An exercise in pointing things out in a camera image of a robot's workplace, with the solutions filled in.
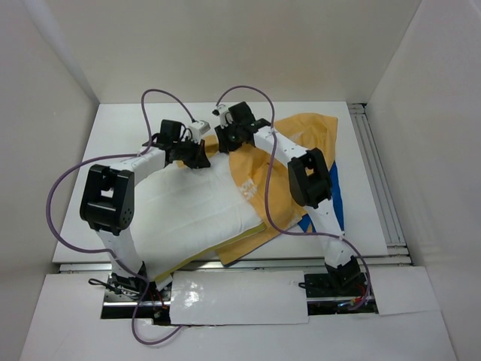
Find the orange and blue pillowcase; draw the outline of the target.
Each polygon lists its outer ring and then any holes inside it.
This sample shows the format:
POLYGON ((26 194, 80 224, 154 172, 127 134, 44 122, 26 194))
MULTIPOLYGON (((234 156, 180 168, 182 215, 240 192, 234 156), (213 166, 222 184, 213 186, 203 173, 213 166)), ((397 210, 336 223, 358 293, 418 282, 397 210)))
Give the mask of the orange and blue pillowcase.
MULTIPOLYGON (((321 185, 331 187, 334 214, 338 225, 344 229, 343 201, 335 164, 337 123, 336 117, 302 113, 277 120, 275 128, 296 144, 309 150, 318 148, 322 151, 327 171, 321 185)), ((270 155, 250 144, 244 144, 236 151, 218 158, 228 162, 228 175, 262 220, 259 226, 250 227, 214 248, 222 264, 228 265, 275 238, 279 232, 268 222, 265 211, 265 183, 270 155)), ((312 173, 313 171, 308 169, 306 174, 302 174, 299 170, 290 170, 277 160, 274 162, 269 182, 269 210, 278 228, 288 229, 298 225, 303 232, 314 230, 305 209, 289 194, 290 186, 293 184, 306 189, 312 173)))

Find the white pillow yellow trim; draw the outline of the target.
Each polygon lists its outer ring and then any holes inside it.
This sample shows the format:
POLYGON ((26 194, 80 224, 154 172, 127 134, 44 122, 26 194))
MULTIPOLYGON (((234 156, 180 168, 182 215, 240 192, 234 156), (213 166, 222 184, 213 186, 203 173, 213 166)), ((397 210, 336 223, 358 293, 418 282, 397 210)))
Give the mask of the white pillow yellow trim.
POLYGON ((169 165, 135 187, 131 232, 152 281, 263 228, 236 186, 225 154, 211 157, 209 168, 169 165))

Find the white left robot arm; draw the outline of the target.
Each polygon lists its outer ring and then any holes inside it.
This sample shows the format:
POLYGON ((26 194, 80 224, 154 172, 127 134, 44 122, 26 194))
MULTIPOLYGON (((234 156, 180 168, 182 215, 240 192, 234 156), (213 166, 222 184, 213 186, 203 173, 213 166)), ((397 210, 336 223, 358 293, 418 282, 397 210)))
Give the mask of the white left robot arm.
POLYGON ((132 300, 142 299, 150 285, 130 230, 135 215, 135 187, 175 161, 193 169, 210 167, 202 138, 209 130, 210 124, 203 120, 189 126, 163 120, 159 132, 142 145, 136 156, 112 165, 94 164, 88 171, 80 217, 107 249, 113 285, 132 300))

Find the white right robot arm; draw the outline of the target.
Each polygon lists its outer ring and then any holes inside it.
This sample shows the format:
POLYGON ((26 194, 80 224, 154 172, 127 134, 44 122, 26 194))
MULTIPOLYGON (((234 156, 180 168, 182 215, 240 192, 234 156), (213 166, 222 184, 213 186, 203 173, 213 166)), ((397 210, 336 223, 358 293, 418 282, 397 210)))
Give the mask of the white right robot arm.
POLYGON ((263 118, 256 119, 246 102, 231 107, 218 102, 213 114, 219 118, 215 128, 219 150, 230 153, 244 144, 270 154, 268 176, 265 181, 265 212, 268 222, 278 232, 293 235, 281 229, 271 216, 270 178, 274 163, 278 161, 287 169, 289 192, 295 203, 309 215, 315 232, 322 242, 329 289, 346 294, 361 274, 356 252, 345 240, 337 221, 332 201, 332 181, 322 151, 296 144, 275 129, 274 124, 263 118))

